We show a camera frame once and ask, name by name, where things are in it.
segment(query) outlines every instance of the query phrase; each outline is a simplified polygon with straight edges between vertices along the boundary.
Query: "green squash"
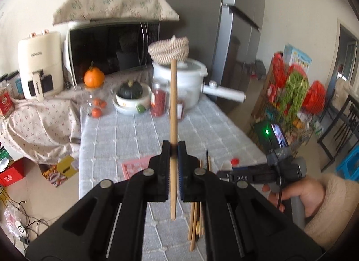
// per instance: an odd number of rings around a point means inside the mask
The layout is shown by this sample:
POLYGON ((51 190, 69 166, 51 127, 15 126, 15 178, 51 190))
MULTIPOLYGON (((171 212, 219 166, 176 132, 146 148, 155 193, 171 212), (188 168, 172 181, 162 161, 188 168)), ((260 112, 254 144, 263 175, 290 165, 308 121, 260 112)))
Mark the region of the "green squash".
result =
POLYGON ((136 105, 136 109, 137 109, 137 112, 138 112, 139 114, 142 114, 142 113, 146 112, 145 106, 144 106, 144 105, 141 105, 141 104, 136 105))
POLYGON ((143 88, 138 81, 128 80, 124 82, 116 95, 124 99, 139 99, 142 97, 143 88))

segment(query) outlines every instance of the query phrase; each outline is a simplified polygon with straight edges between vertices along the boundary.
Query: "red beans jar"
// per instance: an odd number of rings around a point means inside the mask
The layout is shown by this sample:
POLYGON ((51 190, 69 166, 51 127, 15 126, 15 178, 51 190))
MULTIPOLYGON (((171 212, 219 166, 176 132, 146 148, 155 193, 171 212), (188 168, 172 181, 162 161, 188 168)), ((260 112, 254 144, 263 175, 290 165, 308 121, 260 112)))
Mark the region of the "red beans jar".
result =
POLYGON ((153 79, 151 95, 151 114, 153 117, 162 116, 166 110, 168 81, 153 79))

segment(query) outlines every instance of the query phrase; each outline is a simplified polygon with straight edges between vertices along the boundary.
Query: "fuzzy jacket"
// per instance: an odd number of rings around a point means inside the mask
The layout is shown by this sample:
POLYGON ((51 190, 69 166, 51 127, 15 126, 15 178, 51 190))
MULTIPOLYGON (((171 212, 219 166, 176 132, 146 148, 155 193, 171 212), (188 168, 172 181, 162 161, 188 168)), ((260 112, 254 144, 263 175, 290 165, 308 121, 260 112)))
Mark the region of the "fuzzy jacket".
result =
POLYGON ((324 175, 319 182, 326 195, 315 217, 304 231, 328 250, 340 237, 359 203, 359 184, 333 174, 324 175))

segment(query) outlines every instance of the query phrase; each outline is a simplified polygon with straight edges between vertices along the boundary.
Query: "orange fruit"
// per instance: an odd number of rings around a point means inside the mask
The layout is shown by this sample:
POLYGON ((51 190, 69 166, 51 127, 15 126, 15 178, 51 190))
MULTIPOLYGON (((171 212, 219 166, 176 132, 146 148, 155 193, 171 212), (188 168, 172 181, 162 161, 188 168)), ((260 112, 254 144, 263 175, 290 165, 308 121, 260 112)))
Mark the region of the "orange fruit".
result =
POLYGON ((102 100, 99 99, 99 98, 93 99, 93 105, 94 105, 94 106, 100 106, 100 105, 101 105, 101 102, 102 102, 102 100))
POLYGON ((93 61, 91 61, 91 66, 85 72, 84 75, 85 85, 88 88, 98 88, 103 84, 104 80, 105 80, 105 75, 103 74, 103 72, 99 68, 94 67, 93 61))
POLYGON ((92 113, 92 117, 94 118, 99 118, 102 116, 102 111, 100 108, 93 108, 91 113, 92 113))
POLYGON ((101 104, 100 104, 101 109, 105 109, 106 106, 107 106, 106 101, 101 101, 101 104))

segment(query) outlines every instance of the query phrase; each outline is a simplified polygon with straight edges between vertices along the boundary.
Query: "glass jar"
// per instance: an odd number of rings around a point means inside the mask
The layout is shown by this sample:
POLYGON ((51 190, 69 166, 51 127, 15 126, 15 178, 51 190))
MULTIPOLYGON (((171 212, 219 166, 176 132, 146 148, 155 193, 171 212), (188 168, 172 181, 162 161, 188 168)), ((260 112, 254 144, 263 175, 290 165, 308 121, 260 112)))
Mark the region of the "glass jar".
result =
POLYGON ((8 74, 5 80, 6 80, 5 83, 6 89, 8 90, 8 93, 11 98, 15 98, 15 99, 25 98, 24 91, 21 85, 20 74, 18 70, 8 74))
POLYGON ((153 79, 151 94, 151 114, 153 117, 162 116, 166 110, 168 81, 153 79))
POLYGON ((184 110, 186 108, 187 100, 188 100, 188 92, 183 89, 178 89, 177 90, 177 120, 178 121, 181 121, 184 118, 184 110))
POLYGON ((83 107, 85 112, 94 118, 108 114, 107 93, 102 88, 87 91, 83 107))

